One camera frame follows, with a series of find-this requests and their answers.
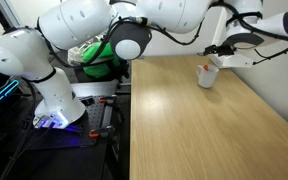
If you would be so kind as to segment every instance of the white cup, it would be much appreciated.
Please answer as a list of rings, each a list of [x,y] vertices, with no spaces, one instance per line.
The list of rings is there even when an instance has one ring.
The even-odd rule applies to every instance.
[[[203,88],[210,88],[213,86],[216,76],[218,74],[218,67],[208,64],[208,71],[204,69],[203,66],[198,66],[196,74],[199,78],[198,84]]]

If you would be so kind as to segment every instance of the white robotic arm link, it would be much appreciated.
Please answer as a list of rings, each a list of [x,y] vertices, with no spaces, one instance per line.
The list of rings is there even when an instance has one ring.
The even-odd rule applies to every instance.
[[[119,58],[136,59],[154,38],[152,30],[176,43],[191,44],[213,6],[223,6],[229,12],[227,40],[222,46],[206,48],[203,55],[233,55],[238,49],[288,41],[288,13],[261,20],[263,0],[138,0],[136,5],[125,1],[109,4],[107,0],[67,0],[40,16],[37,28],[18,29],[0,37],[0,73],[21,76],[41,92],[44,100],[35,110],[36,128],[55,122],[53,128],[64,129],[83,115],[85,106],[75,96],[65,73],[48,63],[52,47],[68,50],[104,33],[94,57],[73,68],[90,65],[107,43]],[[188,43],[168,33],[185,34],[199,25],[196,36]],[[286,52],[288,49],[265,58]]]

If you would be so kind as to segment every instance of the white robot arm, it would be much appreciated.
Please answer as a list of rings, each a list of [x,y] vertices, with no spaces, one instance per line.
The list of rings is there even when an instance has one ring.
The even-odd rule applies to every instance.
[[[206,48],[204,55],[233,55],[237,49],[288,41],[288,13],[261,20],[262,5],[263,0],[138,0],[136,5],[125,1],[109,4],[107,0],[67,0],[43,14],[36,29],[19,29],[0,37],[0,72],[21,76],[41,92],[44,100],[35,110],[36,128],[53,122],[53,128],[64,129],[83,115],[85,106],[75,96],[65,73],[48,63],[49,50],[68,50],[104,33],[103,47],[110,42],[116,56],[132,60],[141,56],[154,38],[152,30],[189,45],[198,37],[200,28],[188,43],[177,41],[168,32],[193,31],[213,6],[223,6],[230,12],[227,40],[223,46]],[[91,64],[100,53],[101,47],[78,68]]]

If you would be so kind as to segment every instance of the green object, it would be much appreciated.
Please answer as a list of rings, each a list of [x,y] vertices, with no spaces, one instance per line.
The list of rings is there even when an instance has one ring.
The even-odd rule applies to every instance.
[[[84,62],[87,62],[89,59],[91,59],[98,48],[100,47],[101,43],[96,43],[93,46],[90,46],[84,53],[83,53],[83,60]],[[113,59],[113,64],[115,67],[120,66],[120,61],[118,58],[114,57],[111,45],[109,43],[106,44],[104,50],[100,54],[99,58],[109,58],[111,57]],[[83,68],[84,72],[92,77],[100,78],[103,76],[108,75],[111,72],[111,69],[106,65],[105,62],[103,64],[98,64],[94,66],[89,66]]]

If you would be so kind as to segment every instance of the wooden table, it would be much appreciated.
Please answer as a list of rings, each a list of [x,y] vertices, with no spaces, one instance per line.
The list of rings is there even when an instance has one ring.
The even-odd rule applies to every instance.
[[[133,61],[130,179],[288,180],[288,123],[231,70],[199,87],[208,62]]]

